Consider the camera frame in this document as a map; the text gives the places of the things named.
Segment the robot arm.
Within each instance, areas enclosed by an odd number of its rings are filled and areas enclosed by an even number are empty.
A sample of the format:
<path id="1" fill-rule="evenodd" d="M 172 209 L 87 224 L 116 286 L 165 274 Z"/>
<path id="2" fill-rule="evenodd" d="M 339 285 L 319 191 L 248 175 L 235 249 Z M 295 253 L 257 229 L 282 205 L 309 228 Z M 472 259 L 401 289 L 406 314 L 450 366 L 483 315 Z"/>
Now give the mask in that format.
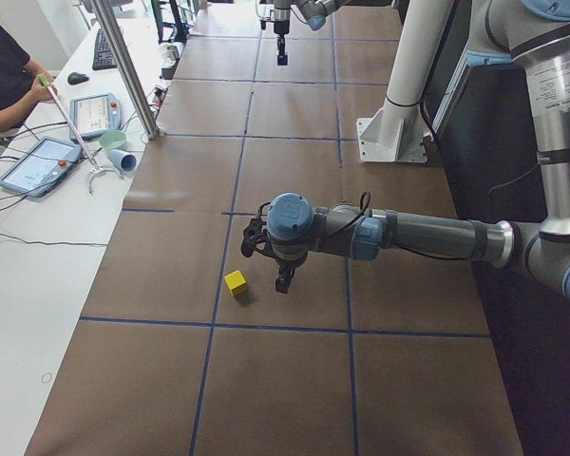
<path id="1" fill-rule="evenodd" d="M 487 261 L 530 276 L 570 301 L 570 1 L 476 1 L 470 66 L 515 64 L 526 77 L 546 218 L 539 223 L 436 218 L 358 205 L 312 206 L 297 193 L 262 204 L 242 253 L 272 257 L 285 293 L 311 252 L 372 260 L 396 247 L 446 260 Z"/>
<path id="2" fill-rule="evenodd" d="M 339 10 L 342 6 L 349 4 L 349 1 L 327 0 L 327 1 L 260 1 L 260 4 L 270 4 L 272 9 L 266 15 L 259 15 L 260 27 L 266 29 L 269 23 L 273 24 L 274 34 L 277 36 L 277 64 L 279 66 L 288 65 L 288 54 L 286 52 L 286 35 L 290 33 L 291 13 L 296 8 L 303 17 L 303 22 L 313 31 L 321 29 L 327 17 Z"/>

